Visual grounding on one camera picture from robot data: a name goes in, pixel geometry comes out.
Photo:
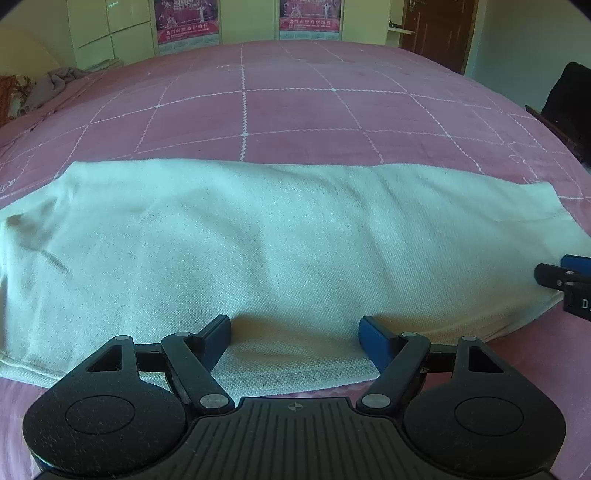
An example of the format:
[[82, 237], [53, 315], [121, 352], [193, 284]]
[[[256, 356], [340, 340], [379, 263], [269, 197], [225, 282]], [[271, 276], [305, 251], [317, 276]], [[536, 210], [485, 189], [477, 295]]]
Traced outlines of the lower left purple poster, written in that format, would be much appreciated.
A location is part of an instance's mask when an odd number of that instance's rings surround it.
[[217, 39], [218, 2], [214, 0], [161, 0], [154, 2], [159, 46], [174, 42]]

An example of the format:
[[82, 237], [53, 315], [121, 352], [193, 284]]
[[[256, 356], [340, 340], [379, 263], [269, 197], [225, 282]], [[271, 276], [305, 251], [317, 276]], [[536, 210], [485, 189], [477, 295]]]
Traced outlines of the black chair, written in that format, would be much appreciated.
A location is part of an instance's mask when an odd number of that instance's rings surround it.
[[526, 111], [545, 125], [575, 158], [590, 165], [591, 71], [569, 62], [551, 89], [541, 112], [529, 105]]

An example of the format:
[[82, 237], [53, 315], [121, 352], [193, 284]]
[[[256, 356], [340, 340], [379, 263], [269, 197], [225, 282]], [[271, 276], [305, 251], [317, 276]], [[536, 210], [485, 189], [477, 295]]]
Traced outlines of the lower right purple poster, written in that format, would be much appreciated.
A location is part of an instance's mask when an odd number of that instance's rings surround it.
[[339, 41], [342, 0], [280, 0], [280, 40]]

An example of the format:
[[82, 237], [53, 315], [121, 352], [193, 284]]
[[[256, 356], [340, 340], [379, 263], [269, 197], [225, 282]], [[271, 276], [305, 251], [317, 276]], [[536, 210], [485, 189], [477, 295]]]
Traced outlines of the orange knitted cushion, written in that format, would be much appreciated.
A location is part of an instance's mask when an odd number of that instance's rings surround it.
[[21, 106], [32, 89], [32, 80], [24, 75], [0, 77], [0, 126], [3, 127], [19, 116]]

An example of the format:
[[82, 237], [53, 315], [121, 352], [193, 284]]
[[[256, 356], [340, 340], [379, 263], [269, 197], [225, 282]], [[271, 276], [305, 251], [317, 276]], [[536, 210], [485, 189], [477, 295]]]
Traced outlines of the grey crumpled garment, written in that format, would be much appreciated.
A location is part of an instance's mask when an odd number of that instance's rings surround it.
[[42, 107], [61, 94], [69, 83], [90, 74], [90, 71], [74, 67], [61, 67], [47, 72], [31, 88], [30, 93], [26, 96], [24, 103], [19, 109], [19, 114], [28, 114]]

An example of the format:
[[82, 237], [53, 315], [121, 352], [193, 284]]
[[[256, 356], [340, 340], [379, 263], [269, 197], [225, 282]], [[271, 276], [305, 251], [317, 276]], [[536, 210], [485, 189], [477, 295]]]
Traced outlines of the brown wooden door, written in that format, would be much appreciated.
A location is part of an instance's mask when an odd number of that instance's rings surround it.
[[406, 1], [400, 46], [464, 74], [477, 20], [476, 0]]

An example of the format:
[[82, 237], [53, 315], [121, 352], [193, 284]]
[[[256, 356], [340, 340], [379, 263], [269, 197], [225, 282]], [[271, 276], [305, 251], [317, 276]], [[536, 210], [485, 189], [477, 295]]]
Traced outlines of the cream wardrobe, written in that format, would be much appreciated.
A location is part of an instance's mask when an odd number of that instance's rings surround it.
[[[279, 1], [217, 1], [219, 35], [159, 46], [155, 1], [68, 1], [69, 31], [82, 69], [106, 59], [125, 65], [195, 48], [279, 40]], [[339, 41], [387, 43], [390, 1], [342, 1]]]

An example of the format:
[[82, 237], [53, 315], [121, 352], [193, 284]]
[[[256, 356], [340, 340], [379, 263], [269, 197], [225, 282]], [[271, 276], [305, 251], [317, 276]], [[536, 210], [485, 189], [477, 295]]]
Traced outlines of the pink checked bedspread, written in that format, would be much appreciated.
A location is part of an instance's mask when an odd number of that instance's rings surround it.
[[72, 84], [1, 132], [1, 201], [74, 161], [418, 163], [547, 181], [590, 223], [590, 177], [522, 107], [405, 50], [251, 42], [154, 58]]

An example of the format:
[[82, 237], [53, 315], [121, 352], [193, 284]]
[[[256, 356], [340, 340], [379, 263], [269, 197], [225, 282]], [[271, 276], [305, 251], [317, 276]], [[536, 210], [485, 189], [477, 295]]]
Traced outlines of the white pants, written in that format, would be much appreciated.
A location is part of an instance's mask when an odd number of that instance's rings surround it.
[[373, 379], [366, 315], [491, 340], [560, 300], [541, 263], [588, 255], [547, 183], [432, 166], [76, 162], [1, 212], [1, 374], [50, 387], [107, 340], [235, 322], [229, 394]]

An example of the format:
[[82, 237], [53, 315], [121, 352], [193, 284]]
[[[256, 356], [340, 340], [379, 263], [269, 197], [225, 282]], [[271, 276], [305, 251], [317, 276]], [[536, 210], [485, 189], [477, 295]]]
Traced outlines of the purple poster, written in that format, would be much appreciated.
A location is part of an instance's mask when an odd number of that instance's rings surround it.
[[339, 41], [342, 0], [280, 0], [280, 40]]
[[159, 46], [174, 42], [217, 39], [218, 2], [214, 0], [161, 0], [154, 2]]

